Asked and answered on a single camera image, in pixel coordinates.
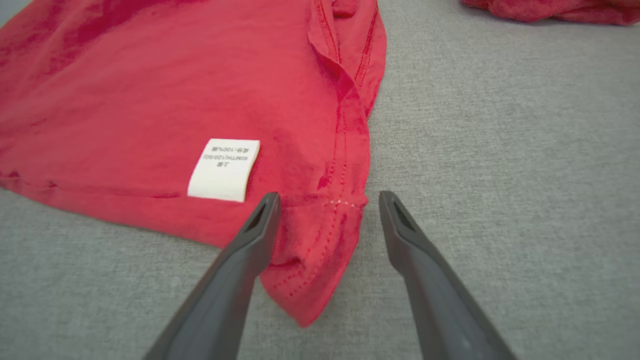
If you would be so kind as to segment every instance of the gray fabric surface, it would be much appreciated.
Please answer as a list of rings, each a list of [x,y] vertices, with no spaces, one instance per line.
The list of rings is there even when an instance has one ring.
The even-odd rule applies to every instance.
[[[241,359],[418,359],[394,190],[521,359],[640,359],[640,27],[380,0],[360,243],[299,329],[257,283]],[[0,191],[0,358],[138,359],[217,250]]]

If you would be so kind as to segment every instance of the white label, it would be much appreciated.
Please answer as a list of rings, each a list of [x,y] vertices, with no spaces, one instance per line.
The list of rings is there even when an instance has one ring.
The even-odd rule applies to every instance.
[[[259,150],[259,140],[209,140],[193,169],[187,195],[244,202]]]

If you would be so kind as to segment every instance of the red fabric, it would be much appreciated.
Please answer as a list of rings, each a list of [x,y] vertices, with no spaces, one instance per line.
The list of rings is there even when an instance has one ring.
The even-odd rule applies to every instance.
[[[218,247],[282,196],[268,293],[301,326],[356,246],[375,0],[34,0],[0,30],[0,184]],[[210,138],[260,140],[245,203],[187,197]]]
[[[462,0],[462,3],[523,22],[549,17],[614,25],[640,21],[640,0]]]

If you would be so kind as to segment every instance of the gray surface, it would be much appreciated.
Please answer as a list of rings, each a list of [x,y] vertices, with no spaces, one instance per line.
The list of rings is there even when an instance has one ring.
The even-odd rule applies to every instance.
[[[27,6],[31,0],[0,0],[0,26],[9,21],[14,14]]]
[[[241,359],[418,359],[392,189],[521,359],[640,359],[640,27],[380,0],[360,244],[301,330],[257,284]],[[137,359],[217,251],[0,191],[0,358]]]

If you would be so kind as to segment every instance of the seam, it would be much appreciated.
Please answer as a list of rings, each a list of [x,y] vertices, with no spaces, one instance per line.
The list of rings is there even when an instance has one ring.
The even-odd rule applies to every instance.
[[[358,66],[358,71],[356,72],[356,78],[354,82],[359,83],[358,89],[362,88],[362,83],[364,82],[364,78],[367,75],[367,71],[369,70],[369,62],[371,61],[371,47],[373,43],[373,36],[376,33],[376,23],[378,20],[378,6],[376,5],[376,11],[373,13],[373,20],[371,21],[371,25],[369,26],[369,33],[367,34],[367,42],[365,43],[364,51],[362,52],[363,56],[360,59],[360,64]]]
[[[335,158],[338,152],[338,134],[333,137],[333,159],[331,160],[331,167],[329,168],[329,176],[327,179],[327,188],[329,188],[333,184],[333,173],[335,171]]]
[[[324,244],[324,249],[323,252],[320,256],[320,258],[323,258],[324,255],[326,254],[326,252],[329,250],[328,244],[331,242],[331,238],[333,236],[333,230],[335,229],[335,223],[336,220],[338,219],[338,206],[340,204],[347,204],[350,206],[353,206],[354,208],[356,206],[354,206],[353,204],[350,204],[348,202],[343,202],[342,201],[342,196],[344,195],[344,176],[346,175],[346,170],[347,170],[347,125],[345,124],[345,120],[344,120],[344,112],[340,109],[340,116],[338,117],[339,120],[342,121],[342,134],[344,135],[344,161],[343,161],[343,166],[342,166],[342,178],[340,179],[340,195],[338,196],[338,199],[336,201],[331,200],[329,202],[329,204],[333,204],[333,219],[331,221],[331,229],[329,230],[329,233],[327,234],[326,237],[326,243]],[[307,249],[307,253],[303,256],[303,258],[306,258],[310,253],[311,253],[311,249],[312,247],[316,246],[318,241],[320,240],[320,237],[322,235],[322,230],[323,228],[320,227],[320,229],[318,230],[318,234],[316,235],[316,240],[313,242],[313,244],[311,244],[308,249]],[[294,277],[302,277],[302,267],[298,270],[297,274],[293,274],[288,276],[286,279],[278,282],[277,284],[275,284],[274,286],[271,287],[272,290],[276,290],[277,288],[281,287],[282,285],[286,284],[287,282],[289,282],[289,280],[293,279]],[[293,296],[295,293],[298,292],[298,290],[302,289],[302,287],[304,285],[307,284],[307,281],[303,281],[300,285],[298,285],[297,288],[291,290],[291,292],[289,293],[289,296]]]
[[[320,12],[318,19],[320,20],[320,28],[322,29],[322,33],[324,35],[324,41],[331,48],[333,52],[333,56],[340,63],[340,56],[338,55],[337,45],[333,39],[333,33],[331,32],[331,27],[329,27],[329,23],[326,20],[326,16],[324,15],[324,6],[322,5],[322,0],[316,0],[316,10]]]

